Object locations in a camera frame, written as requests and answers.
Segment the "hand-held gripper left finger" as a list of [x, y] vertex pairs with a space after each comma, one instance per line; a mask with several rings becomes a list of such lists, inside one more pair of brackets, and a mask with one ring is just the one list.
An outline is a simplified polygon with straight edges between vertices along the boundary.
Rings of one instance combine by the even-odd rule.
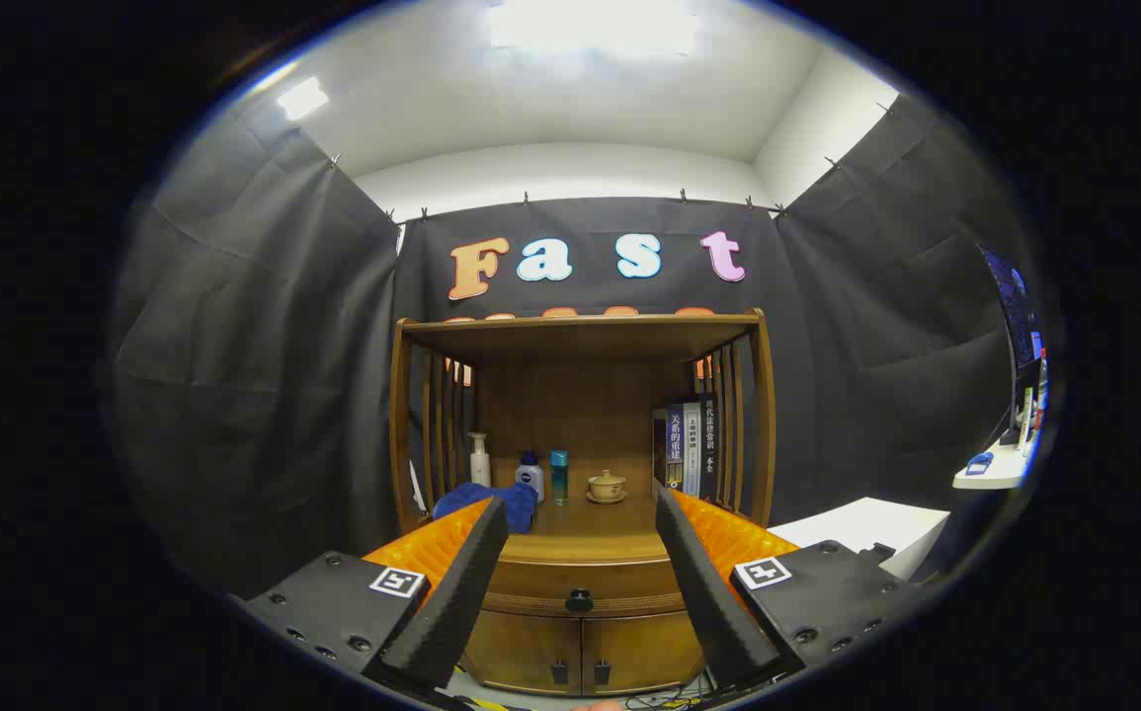
[[408, 705], [443, 705], [510, 527], [488, 496], [366, 557], [318, 555], [230, 606], [264, 633]]

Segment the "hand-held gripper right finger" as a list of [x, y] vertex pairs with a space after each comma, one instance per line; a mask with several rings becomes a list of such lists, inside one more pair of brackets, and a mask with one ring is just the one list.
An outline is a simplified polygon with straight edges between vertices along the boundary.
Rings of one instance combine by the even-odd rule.
[[702, 657], [725, 696], [836, 665], [917, 611], [923, 590], [883, 567], [887, 546], [795, 546], [665, 488], [655, 526]]

